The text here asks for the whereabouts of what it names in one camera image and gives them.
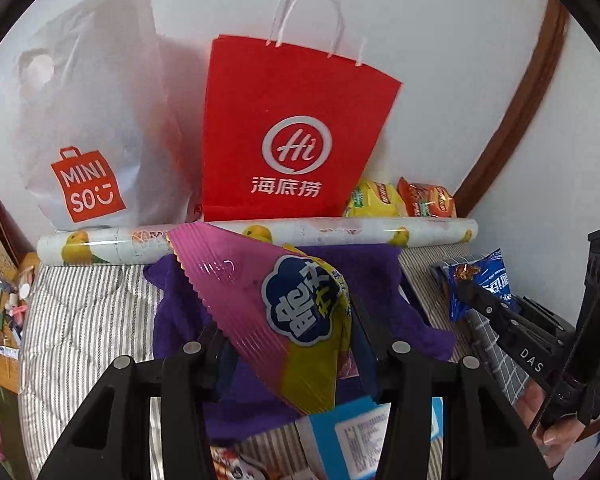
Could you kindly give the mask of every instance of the white circle logo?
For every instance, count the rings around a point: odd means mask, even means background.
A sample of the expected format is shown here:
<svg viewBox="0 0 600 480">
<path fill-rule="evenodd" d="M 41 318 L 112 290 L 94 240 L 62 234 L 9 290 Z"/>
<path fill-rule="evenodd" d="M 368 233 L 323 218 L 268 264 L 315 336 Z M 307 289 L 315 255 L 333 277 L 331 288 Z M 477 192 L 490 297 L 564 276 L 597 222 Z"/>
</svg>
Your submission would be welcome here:
<svg viewBox="0 0 600 480">
<path fill-rule="evenodd" d="M 292 126 L 293 124 L 307 124 L 308 126 L 314 127 L 318 133 L 320 133 L 320 136 L 322 137 L 322 151 L 317 158 L 312 154 L 317 139 L 312 137 L 311 133 L 305 133 L 302 128 L 298 128 L 284 146 L 280 146 L 276 149 L 277 157 L 274 155 L 273 139 L 287 126 Z M 331 145 L 331 132 L 326 124 L 314 117 L 298 115 L 280 121 L 267 132 L 267 135 L 264 136 L 264 140 L 262 141 L 262 156 L 266 163 L 274 170 L 279 171 L 280 173 L 299 175 L 311 173 L 320 168 L 331 153 Z M 289 160 L 298 160 L 298 157 L 301 157 L 301 160 L 312 160 L 313 162 L 302 170 L 294 170 L 293 168 L 288 168 L 282 164 L 286 161 L 287 157 Z"/>
</svg>

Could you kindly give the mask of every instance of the blue cloud-shaped label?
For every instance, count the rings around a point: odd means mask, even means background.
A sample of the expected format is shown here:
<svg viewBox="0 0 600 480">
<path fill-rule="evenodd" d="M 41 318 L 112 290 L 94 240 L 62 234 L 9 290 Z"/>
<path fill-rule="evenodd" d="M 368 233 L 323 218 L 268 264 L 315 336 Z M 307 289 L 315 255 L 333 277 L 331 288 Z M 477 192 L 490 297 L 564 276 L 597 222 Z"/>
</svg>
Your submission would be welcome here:
<svg viewBox="0 0 600 480">
<path fill-rule="evenodd" d="M 339 291 L 333 277 L 311 258 L 286 254 L 262 282 L 269 325 L 299 346 L 328 339 Z"/>
</svg>

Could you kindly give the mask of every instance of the wall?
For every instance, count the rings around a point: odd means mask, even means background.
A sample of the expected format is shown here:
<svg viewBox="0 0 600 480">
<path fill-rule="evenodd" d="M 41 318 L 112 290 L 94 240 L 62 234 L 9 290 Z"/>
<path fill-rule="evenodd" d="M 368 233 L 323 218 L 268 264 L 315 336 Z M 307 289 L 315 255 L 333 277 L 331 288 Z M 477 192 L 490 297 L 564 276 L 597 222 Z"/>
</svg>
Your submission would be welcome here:
<svg viewBox="0 0 600 480">
<path fill-rule="evenodd" d="M 43 23 L 81 0 L 37 0 L 0 45 L 0 90 Z M 455 189 L 498 126 L 536 43 L 546 0 L 342 0 L 342 53 L 404 82 L 368 175 Z M 206 60 L 221 32 L 265 37 L 277 0 L 153 0 L 172 103 L 192 144 L 200 132 Z M 286 40 L 328 49 L 328 0 L 303 0 Z M 11 150 L 16 110 L 0 92 L 0 198 L 32 244 L 52 231 L 23 189 Z"/>
<path fill-rule="evenodd" d="M 513 290 L 575 324 L 600 229 L 600 53 L 573 20 L 538 115 L 471 216 L 476 248 L 503 249 Z"/>
</svg>

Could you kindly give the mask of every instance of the green cloth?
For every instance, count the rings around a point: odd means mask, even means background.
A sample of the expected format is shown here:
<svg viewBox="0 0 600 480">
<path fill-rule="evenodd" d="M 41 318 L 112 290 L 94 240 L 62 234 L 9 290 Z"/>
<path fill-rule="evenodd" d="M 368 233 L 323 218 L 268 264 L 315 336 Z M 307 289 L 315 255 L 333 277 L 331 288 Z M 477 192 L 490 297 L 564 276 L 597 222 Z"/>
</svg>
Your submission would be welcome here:
<svg viewBox="0 0 600 480">
<path fill-rule="evenodd" d="M 18 416 L 18 396 L 0 387 L 0 436 L 2 453 L 6 461 L 4 468 L 14 480 L 31 480 L 27 457 L 22 443 L 20 419 Z"/>
</svg>

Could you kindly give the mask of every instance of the human hand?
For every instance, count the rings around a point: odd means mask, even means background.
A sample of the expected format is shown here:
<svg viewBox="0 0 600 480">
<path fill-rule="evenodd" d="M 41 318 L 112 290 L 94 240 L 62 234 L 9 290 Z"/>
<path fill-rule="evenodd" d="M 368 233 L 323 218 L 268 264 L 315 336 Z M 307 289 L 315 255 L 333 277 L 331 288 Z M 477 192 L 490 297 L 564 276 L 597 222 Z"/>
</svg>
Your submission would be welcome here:
<svg viewBox="0 0 600 480">
<path fill-rule="evenodd" d="M 516 401 L 516 411 L 526 427 L 531 425 L 536 413 L 544 401 L 544 391 L 533 379 L 526 382 L 525 393 Z M 549 468 L 558 465 L 567 450 L 578 439 L 584 430 L 575 415 L 565 416 L 547 430 L 538 425 L 533 440 L 538 445 L 544 461 Z"/>
</svg>

